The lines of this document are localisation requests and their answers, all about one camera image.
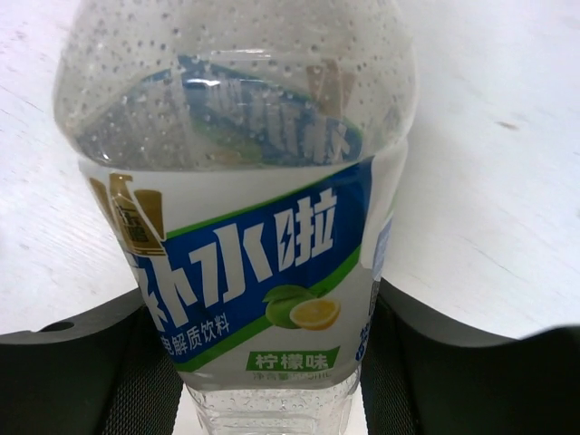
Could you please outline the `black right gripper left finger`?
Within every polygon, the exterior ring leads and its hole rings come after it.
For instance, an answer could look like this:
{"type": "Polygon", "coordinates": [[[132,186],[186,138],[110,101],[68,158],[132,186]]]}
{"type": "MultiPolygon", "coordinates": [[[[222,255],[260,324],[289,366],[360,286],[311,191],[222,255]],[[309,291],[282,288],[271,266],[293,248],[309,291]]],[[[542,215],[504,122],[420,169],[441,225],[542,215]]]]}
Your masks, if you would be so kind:
{"type": "Polygon", "coordinates": [[[4,434],[170,434],[181,393],[138,289],[1,337],[4,434]]]}

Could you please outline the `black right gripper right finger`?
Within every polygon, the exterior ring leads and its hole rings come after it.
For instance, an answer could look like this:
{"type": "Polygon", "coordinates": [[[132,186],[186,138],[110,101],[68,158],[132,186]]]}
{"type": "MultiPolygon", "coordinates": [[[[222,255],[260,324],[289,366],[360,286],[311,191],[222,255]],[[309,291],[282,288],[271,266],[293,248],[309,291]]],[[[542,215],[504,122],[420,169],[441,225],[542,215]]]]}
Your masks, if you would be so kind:
{"type": "Polygon", "coordinates": [[[578,326],[511,339],[385,280],[375,288],[361,377],[369,433],[578,433],[578,326]]]}

